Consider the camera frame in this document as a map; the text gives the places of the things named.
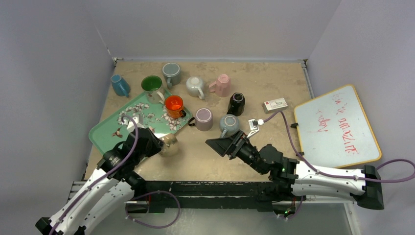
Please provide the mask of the grey-blue mug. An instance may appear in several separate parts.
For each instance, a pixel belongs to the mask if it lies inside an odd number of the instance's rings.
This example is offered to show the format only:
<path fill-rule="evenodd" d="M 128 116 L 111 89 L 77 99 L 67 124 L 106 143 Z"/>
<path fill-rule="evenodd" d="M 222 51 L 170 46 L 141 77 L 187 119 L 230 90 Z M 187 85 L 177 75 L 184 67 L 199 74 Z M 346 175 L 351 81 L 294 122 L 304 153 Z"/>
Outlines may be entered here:
<path fill-rule="evenodd" d="M 232 114 L 226 114 L 220 119 L 220 138 L 229 137 L 234 135 L 240 126 L 238 117 Z"/>

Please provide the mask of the beige round mug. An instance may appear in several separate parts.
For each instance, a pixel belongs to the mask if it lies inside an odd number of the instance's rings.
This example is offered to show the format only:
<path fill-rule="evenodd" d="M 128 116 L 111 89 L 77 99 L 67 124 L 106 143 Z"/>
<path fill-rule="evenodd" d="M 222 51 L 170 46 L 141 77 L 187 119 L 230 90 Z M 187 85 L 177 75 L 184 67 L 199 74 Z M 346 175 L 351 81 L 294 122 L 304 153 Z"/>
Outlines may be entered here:
<path fill-rule="evenodd" d="M 162 157 L 170 157 L 179 151 L 179 142 L 174 134 L 169 133 L 159 139 L 163 142 L 163 147 L 159 152 Z"/>

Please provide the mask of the purple mug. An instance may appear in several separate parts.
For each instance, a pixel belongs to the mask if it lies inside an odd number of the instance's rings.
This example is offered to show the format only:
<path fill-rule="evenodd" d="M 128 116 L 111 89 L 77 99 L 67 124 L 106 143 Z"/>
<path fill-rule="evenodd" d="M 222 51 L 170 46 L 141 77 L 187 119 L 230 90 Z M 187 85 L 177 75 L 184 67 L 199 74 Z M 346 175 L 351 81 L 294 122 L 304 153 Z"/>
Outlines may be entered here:
<path fill-rule="evenodd" d="M 200 108 L 194 117 L 188 121 L 190 127 L 196 127 L 199 131 L 208 131 L 213 127 L 213 114 L 208 108 Z"/>

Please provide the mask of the black mug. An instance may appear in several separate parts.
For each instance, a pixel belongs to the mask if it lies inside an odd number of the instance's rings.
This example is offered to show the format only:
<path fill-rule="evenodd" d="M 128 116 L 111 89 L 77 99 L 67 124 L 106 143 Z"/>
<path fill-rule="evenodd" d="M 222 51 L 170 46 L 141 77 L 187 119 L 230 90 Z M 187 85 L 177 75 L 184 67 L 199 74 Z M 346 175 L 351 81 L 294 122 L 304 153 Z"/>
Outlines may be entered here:
<path fill-rule="evenodd" d="M 240 116 L 244 112 L 245 97 L 242 93 L 234 93 L 230 97 L 227 114 L 232 114 L 236 117 Z"/>

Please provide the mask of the orange mug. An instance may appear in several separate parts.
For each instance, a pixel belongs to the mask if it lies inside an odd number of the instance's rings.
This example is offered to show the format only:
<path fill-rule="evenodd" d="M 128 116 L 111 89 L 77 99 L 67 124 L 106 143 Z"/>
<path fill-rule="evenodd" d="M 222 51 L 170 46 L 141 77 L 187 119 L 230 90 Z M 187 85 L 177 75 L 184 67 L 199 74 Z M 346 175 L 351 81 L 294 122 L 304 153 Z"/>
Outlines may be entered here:
<path fill-rule="evenodd" d="M 186 117 L 184 110 L 184 101 L 178 95 L 171 95 L 165 99 L 164 105 L 167 109 L 167 113 L 171 118 L 178 119 Z"/>

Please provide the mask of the cream floral mug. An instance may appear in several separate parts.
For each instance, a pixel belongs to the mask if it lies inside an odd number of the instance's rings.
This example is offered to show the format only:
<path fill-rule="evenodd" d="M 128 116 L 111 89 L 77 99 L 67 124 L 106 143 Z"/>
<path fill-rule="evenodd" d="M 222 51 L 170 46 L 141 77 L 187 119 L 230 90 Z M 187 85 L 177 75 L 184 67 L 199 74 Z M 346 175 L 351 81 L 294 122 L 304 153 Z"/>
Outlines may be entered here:
<path fill-rule="evenodd" d="M 141 87 L 146 94 L 147 100 L 152 104 L 164 104 L 164 88 L 160 77 L 151 75 L 144 78 Z"/>

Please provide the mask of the white-grey mug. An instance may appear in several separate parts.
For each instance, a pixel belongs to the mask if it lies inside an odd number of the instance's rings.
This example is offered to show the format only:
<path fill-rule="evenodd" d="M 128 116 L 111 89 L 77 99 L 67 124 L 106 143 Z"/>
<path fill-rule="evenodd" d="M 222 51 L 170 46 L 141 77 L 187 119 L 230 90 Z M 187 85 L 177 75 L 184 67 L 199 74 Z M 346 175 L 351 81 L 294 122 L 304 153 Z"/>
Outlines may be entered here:
<path fill-rule="evenodd" d="M 200 77 L 192 76 L 186 81 L 186 89 L 188 94 L 192 97 L 198 97 L 201 100 L 205 99 L 204 87 L 204 81 Z"/>

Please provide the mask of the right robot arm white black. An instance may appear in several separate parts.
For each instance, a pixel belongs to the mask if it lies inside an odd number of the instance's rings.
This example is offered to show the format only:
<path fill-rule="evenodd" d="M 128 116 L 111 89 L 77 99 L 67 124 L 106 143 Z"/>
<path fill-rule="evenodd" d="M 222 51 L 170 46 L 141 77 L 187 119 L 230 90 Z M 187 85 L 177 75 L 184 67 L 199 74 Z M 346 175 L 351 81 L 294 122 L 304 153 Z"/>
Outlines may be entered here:
<path fill-rule="evenodd" d="M 372 165 L 362 169 L 308 165 L 285 157 L 271 144 L 257 149 L 242 131 L 227 138 L 208 139 L 205 143 L 222 157 L 239 158 L 259 174 L 268 174 L 269 180 L 276 184 L 275 193 L 280 199 L 314 194 L 356 201 L 365 209 L 384 209 L 380 175 Z"/>

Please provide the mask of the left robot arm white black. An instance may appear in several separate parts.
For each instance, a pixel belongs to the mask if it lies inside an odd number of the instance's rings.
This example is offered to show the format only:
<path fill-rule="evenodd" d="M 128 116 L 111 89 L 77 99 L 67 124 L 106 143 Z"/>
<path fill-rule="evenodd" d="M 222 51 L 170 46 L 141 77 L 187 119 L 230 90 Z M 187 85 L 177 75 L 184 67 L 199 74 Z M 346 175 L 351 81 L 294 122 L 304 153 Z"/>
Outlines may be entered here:
<path fill-rule="evenodd" d="M 132 131 L 127 139 L 105 152 L 81 189 L 51 217 L 40 218 L 35 227 L 43 235 L 86 235 L 115 207 L 146 194 L 146 181 L 135 167 L 165 147 L 148 128 Z"/>

